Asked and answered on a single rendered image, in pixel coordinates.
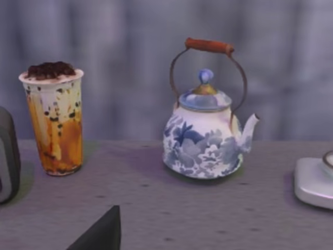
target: amber liquid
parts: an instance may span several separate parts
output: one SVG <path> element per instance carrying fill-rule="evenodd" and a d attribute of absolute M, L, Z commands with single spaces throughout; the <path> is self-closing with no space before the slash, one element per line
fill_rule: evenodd
<path fill-rule="evenodd" d="M 30 85 L 26 93 L 44 170 L 51 176 L 76 172 L 83 160 L 81 80 L 47 93 Z"/>

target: gray curtain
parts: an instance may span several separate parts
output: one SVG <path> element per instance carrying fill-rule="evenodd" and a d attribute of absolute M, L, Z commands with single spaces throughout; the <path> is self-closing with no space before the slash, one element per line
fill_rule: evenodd
<path fill-rule="evenodd" d="M 257 140 L 333 139 L 333 2 L 330 0 L 3 0 L 0 105 L 33 138 L 18 74 L 63 60 L 85 71 L 86 139 L 161 139 L 175 97 L 169 64 L 187 37 L 235 46 L 249 78 L 237 116 L 261 117 Z M 181 92 L 211 68 L 238 102 L 241 78 L 225 56 L 191 51 L 175 69 Z"/>

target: black pointed object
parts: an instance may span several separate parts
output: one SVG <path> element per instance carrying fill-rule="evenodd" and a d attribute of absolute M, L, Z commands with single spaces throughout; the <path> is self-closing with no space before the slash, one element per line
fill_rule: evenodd
<path fill-rule="evenodd" d="M 113 206 L 67 250 L 120 250 L 120 207 Z"/>
<path fill-rule="evenodd" d="M 20 186 L 21 160 L 14 121 L 0 107 L 0 204 L 13 199 Z"/>

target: table surface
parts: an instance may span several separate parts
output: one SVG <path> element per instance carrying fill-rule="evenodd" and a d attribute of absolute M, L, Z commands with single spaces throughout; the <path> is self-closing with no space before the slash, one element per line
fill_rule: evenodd
<path fill-rule="evenodd" d="M 192 180 L 167 169 L 160 142 L 85 142 L 85 164 L 47 176 L 34 141 L 19 142 L 22 184 L 0 207 L 0 248 L 65 250 L 120 205 L 122 250 L 332 249 L 333 211 L 299 201 L 293 170 L 328 142 L 255 142 L 235 174 Z"/>

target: teapot spout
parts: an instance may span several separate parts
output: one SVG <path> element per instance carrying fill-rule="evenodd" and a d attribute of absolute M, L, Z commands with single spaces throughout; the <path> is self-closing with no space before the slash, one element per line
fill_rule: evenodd
<path fill-rule="evenodd" d="M 243 133 L 238 141 L 238 146 L 243 153 L 251 151 L 254 128 L 259 120 L 260 118 L 256 114 L 253 114 L 245 124 Z"/>

